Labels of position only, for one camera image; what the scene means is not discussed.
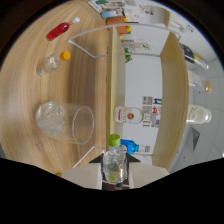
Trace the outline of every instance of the yellow cap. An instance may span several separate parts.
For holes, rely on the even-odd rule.
[[[70,58],[70,52],[69,51],[65,51],[61,54],[61,61],[67,61]]]
[[[211,85],[211,83],[209,81],[205,81],[204,84],[205,84],[205,91],[207,93],[211,93],[212,92],[212,85]]]

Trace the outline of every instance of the plastic bottle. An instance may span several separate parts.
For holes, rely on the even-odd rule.
[[[138,145],[132,140],[121,139],[121,145],[125,146],[124,152],[133,154],[134,152],[149,153],[150,146]]]
[[[198,64],[203,69],[208,70],[209,67],[207,61],[204,58],[202,58],[202,56],[198,52],[192,50],[191,48],[189,48],[184,44],[180,43],[180,46],[186,61],[189,61],[190,63],[193,64]]]
[[[189,104],[187,113],[187,123],[189,124],[203,124],[208,123],[212,119],[212,113],[210,110],[199,106]]]
[[[189,80],[189,87],[202,90],[206,93],[212,92],[212,86],[209,81],[207,81],[204,77],[195,74],[194,72],[188,70],[188,80]]]
[[[61,55],[51,54],[44,60],[40,61],[39,65],[37,66],[36,72],[40,76],[51,73],[60,66],[61,61],[67,61],[69,58],[69,51],[65,51]]]
[[[103,157],[103,171],[110,183],[122,183],[127,178],[127,158],[120,144],[120,136],[108,136],[109,151]]]
[[[68,23],[65,22],[65,23],[59,24],[58,26],[56,26],[53,30],[51,30],[47,34],[47,36],[46,36],[47,40],[49,40],[49,41],[54,40],[56,37],[58,37],[62,33],[65,33],[72,24],[78,23],[79,21],[80,21],[80,19],[78,17],[76,17],[75,19],[73,19],[72,21],[70,21]]]
[[[143,111],[136,107],[116,106],[113,116],[115,122],[129,124],[138,124],[144,119]]]

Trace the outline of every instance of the clear plastic cup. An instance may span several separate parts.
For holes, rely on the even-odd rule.
[[[88,106],[52,101],[38,108],[36,123],[49,137],[84,145],[93,133],[94,116]]]

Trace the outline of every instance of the green bottle cap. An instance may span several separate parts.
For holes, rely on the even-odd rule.
[[[111,147],[118,147],[121,144],[120,135],[112,134],[108,136],[108,145]]]

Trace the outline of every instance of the small container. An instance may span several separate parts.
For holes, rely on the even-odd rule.
[[[103,157],[103,171],[110,183],[122,183],[127,178],[127,158],[120,144],[120,136],[108,136],[109,151]]]
[[[190,70],[188,70],[188,80],[189,87],[199,91],[205,91],[206,93],[212,92],[211,83],[204,77],[201,77]]]
[[[38,75],[43,76],[47,73],[55,71],[61,64],[61,61],[67,61],[70,58],[69,51],[63,52],[61,55],[51,54],[44,60],[40,61],[39,65],[36,68]]]
[[[65,23],[61,23],[58,26],[56,26],[53,30],[51,30],[46,38],[48,41],[52,41],[54,40],[56,37],[58,37],[59,35],[65,33],[72,24],[74,23],[78,23],[80,21],[80,19],[78,17],[74,18],[73,20],[71,20],[70,22],[65,22]]]
[[[138,124],[144,119],[143,111],[136,107],[116,106],[113,116],[115,122],[128,124]]]
[[[203,124],[209,123],[211,119],[212,113],[210,110],[199,105],[189,104],[186,123]]]

